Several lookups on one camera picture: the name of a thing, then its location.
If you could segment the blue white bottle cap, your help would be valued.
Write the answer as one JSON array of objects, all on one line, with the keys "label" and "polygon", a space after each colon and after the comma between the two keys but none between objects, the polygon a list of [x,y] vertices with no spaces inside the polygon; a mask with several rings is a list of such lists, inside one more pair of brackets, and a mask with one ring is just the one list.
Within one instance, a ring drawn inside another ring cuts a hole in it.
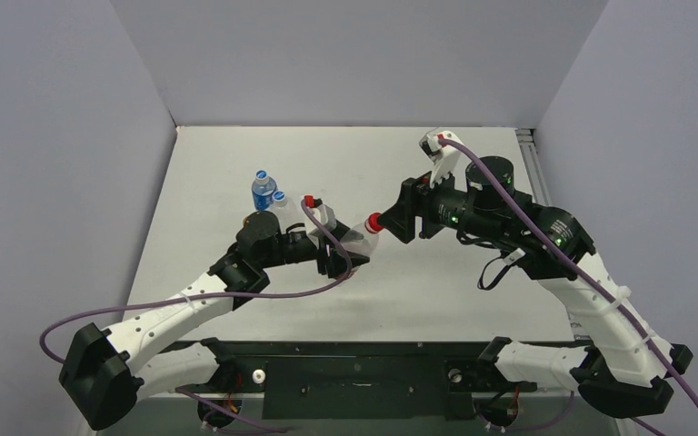
[{"label": "blue white bottle cap", "polygon": [[268,172],[267,172],[267,171],[265,171],[265,170],[259,170],[259,171],[256,172],[255,178],[256,178],[257,180],[262,180],[262,181],[263,181],[263,180],[268,180],[268,179],[269,179],[269,175],[268,175]]}]

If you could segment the red label water bottle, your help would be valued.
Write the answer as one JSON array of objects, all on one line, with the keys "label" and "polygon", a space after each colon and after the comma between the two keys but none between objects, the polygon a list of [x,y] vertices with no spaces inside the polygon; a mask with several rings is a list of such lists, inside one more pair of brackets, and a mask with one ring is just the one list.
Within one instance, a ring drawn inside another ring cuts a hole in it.
[{"label": "red label water bottle", "polygon": [[362,260],[356,260],[356,257],[363,256],[365,261],[368,263],[379,243],[379,233],[369,233],[365,229],[365,221],[352,227],[339,240],[344,249],[353,257],[353,268],[349,272],[349,277],[352,277],[363,265]]}]

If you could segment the red bottle cap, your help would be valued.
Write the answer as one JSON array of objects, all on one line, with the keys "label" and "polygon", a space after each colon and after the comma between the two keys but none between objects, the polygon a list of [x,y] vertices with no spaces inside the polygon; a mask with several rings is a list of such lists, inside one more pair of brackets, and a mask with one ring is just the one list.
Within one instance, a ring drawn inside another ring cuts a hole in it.
[{"label": "red bottle cap", "polygon": [[371,213],[365,221],[365,229],[369,233],[378,234],[384,227],[380,224],[380,213]]}]

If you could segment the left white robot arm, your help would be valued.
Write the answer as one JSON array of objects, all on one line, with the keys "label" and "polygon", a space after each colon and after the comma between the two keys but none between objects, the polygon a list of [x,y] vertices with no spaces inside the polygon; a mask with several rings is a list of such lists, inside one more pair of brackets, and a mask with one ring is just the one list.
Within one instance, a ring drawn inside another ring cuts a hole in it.
[{"label": "left white robot arm", "polygon": [[168,300],[135,305],[136,316],[105,328],[91,322],[74,335],[59,382],[94,431],[122,420],[141,400],[186,385],[222,391],[234,365],[209,338],[170,347],[214,318],[264,297],[267,269],[314,261],[334,288],[369,263],[383,230],[379,213],[350,228],[321,204],[289,227],[270,211],[248,215],[226,254]]}]

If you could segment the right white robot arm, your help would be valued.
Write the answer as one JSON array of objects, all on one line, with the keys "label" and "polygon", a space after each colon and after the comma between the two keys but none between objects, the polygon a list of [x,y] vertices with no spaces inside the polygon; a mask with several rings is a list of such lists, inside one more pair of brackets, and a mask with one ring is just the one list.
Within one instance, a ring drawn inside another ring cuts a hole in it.
[{"label": "right white robot arm", "polygon": [[478,380],[489,388],[528,382],[575,391],[618,419],[663,413],[673,397],[669,380],[686,371],[691,350],[652,332],[630,290],[611,279],[592,237],[570,213],[518,191],[509,160],[484,157],[465,177],[464,190],[452,176],[403,181],[377,222],[403,243],[452,229],[461,244],[497,250],[505,269],[521,269],[550,292],[589,339],[554,348],[497,337],[475,365]]}]

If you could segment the clear plastic bottle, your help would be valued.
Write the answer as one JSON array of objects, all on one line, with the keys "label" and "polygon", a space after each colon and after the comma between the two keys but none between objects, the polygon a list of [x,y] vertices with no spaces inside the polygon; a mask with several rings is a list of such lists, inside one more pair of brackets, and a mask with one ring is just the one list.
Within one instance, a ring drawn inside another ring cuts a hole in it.
[{"label": "clear plastic bottle", "polygon": [[287,194],[283,202],[273,201],[269,211],[276,216],[282,233],[287,233],[294,226],[302,224],[295,201]]}]

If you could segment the blue label water bottle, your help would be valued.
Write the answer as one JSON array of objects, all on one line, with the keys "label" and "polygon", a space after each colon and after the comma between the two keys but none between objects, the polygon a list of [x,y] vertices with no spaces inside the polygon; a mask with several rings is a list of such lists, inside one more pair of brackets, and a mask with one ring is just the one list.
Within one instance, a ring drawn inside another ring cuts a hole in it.
[{"label": "blue label water bottle", "polygon": [[267,210],[273,203],[273,194],[278,190],[276,180],[269,175],[268,180],[257,180],[251,185],[251,194],[256,211]]}]

